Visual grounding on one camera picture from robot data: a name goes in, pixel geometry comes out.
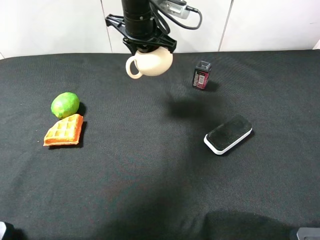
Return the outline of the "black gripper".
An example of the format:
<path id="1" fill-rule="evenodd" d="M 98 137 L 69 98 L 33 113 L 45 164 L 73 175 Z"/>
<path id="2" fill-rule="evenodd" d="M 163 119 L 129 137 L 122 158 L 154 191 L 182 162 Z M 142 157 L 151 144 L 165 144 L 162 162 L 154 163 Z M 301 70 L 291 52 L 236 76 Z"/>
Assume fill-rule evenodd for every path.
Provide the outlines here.
<path id="1" fill-rule="evenodd" d="M 160 47 L 173 53 L 177 47 L 177 41 L 169 36 L 170 27 L 162 17 L 146 15 L 143 19 L 131 19 L 109 14 L 105 22 L 123 35 L 122 42 L 133 55 L 137 51 L 150 53 Z"/>

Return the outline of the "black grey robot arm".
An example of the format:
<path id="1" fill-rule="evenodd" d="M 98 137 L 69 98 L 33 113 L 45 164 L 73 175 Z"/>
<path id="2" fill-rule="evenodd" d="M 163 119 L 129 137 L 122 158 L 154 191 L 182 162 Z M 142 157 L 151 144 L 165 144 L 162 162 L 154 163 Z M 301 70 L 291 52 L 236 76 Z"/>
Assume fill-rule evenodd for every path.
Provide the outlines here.
<path id="1" fill-rule="evenodd" d="M 114 27 L 123 35 L 122 42 L 132 55 L 137 51 L 150 53 L 160 47 L 173 53 L 177 41 L 169 37 L 171 29 L 159 14 L 160 7 L 154 0 L 123 0 L 123 16 L 109 14 L 107 27 Z"/>

